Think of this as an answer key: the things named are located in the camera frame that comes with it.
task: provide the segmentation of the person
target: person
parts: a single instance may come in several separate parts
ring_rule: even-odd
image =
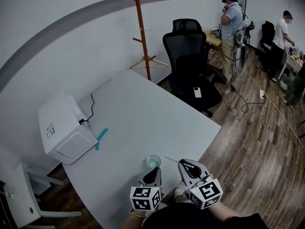
[[[282,99],[285,104],[289,104],[290,108],[293,109],[295,105],[300,101],[303,90],[305,89],[305,63],[301,70],[298,72],[294,81],[289,85],[286,94],[282,94]]]
[[[223,0],[226,3],[221,17],[222,25],[222,71],[227,79],[232,76],[233,53],[235,49],[235,35],[242,25],[244,14],[238,0]]]
[[[292,15],[290,12],[285,11],[283,17],[275,26],[275,36],[272,43],[271,56],[269,57],[269,63],[267,63],[263,68],[264,72],[268,72],[267,77],[273,82],[276,82],[275,74],[282,63],[285,41],[291,43],[293,47],[295,46],[295,42],[288,37],[287,25],[291,23]]]
[[[145,212],[132,211],[122,229],[267,229],[259,214],[242,217],[221,202],[200,210],[180,188],[174,190],[174,199],[175,204],[154,212],[144,224]]]

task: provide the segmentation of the white chair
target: white chair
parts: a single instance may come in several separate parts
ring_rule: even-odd
[[[76,212],[52,212],[40,210],[34,196],[31,179],[42,179],[57,185],[64,185],[63,181],[31,173],[20,164],[13,172],[8,182],[4,185],[4,192],[10,212],[18,228],[53,229],[54,226],[32,226],[32,222],[41,217],[62,218],[80,216],[80,211]]]

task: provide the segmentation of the bracelet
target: bracelet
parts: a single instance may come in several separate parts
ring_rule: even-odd
[[[138,215],[133,214],[133,213],[131,213],[131,212],[129,212],[129,214],[130,214],[131,216],[135,216],[135,217],[141,218],[141,219],[145,219],[145,218],[146,218],[146,217],[144,217],[144,216],[138,216]]]

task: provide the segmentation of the label sticker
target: label sticker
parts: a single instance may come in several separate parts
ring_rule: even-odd
[[[46,132],[47,132],[48,138],[50,138],[55,133],[53,123],[49,124],[49,126],[46,128]]]

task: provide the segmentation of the man in gray shirt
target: man in gray shirt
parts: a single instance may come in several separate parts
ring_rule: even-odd
[[[238,4],[238,0],[223,0],[227,5],[223,9],[221,17],[222,24],[222,45],[223,51],[223,74],[227,79],[231,78],[233,53],[235,48],[235,34],[244,20],[242,8]]]

